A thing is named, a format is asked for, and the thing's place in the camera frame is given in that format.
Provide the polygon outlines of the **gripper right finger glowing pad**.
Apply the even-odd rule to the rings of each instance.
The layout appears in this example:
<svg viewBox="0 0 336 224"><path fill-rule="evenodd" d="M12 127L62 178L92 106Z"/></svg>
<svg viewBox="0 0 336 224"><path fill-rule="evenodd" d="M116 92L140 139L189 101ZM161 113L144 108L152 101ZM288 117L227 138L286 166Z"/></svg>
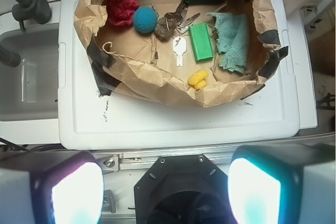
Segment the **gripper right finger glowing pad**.
<svg viewBox="0 0 336 224"><path fill-rule="evenodd" d="M238 223L335 223L335 146L240 146L228 197Z"/></svg>

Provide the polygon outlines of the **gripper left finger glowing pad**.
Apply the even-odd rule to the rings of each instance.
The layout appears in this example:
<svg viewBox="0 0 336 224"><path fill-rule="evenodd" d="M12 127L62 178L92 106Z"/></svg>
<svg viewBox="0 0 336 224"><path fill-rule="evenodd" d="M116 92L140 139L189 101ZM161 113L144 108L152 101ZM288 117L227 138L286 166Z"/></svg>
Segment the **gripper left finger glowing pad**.
<svg viewBox="0 0 336 224"><path fill-rule="evenodd" d="M1 223L98 223L103 189L90 152L1 154Z"/></svg>

